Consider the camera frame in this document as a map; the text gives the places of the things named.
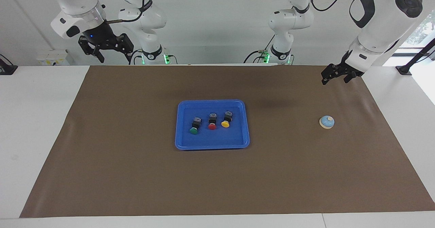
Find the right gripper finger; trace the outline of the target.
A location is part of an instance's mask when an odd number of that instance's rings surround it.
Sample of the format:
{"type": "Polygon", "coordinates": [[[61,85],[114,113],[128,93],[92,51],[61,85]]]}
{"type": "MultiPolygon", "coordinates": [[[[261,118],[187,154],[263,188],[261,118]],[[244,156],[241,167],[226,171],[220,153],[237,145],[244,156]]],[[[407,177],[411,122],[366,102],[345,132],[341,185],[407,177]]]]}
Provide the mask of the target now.
{"type": "Polygon", "coordinates": [[[134,44],[129,39],[129,36],[126,33],[122,33],[121,35],[116,36],[116,40],[118,42],[118,51],[124,54],[124,56],[128,60],[128,64],[131,65],[132,55],[134,52],[134,44]]]}
{"type": "Polygon", "coordinates": [[[86,55],[92,55],[92,56],[96,57],[100,63],[104,62],[105,59],[104,59],[104,56],[102,55],[102,53],[100,52],[99,45],[97,45],[95,47],[91,47],[88,39],[85,36],[79,37],[78,44],[81,47],[82,51],[86,55]]]}

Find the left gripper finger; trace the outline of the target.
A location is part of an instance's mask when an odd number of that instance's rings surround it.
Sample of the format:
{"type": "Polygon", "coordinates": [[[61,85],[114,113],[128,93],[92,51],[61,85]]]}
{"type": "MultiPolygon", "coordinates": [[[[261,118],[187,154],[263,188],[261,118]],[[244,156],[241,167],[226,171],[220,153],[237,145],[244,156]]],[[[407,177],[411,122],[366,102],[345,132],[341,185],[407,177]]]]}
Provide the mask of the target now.
{"type": "Polygon", "coordinates": [[[351,71],[347,76],[345,76],[344,82],[349,83],[352,79],[361,77],[362,75],[364,75],[364,73],[360,71],[351,71]]]}
{"type": "Polygon", "coordinates": [[[330,80],[339,77],[339,65],[329,64],[322,72],[322,84],[326,85],[330,80]]]}

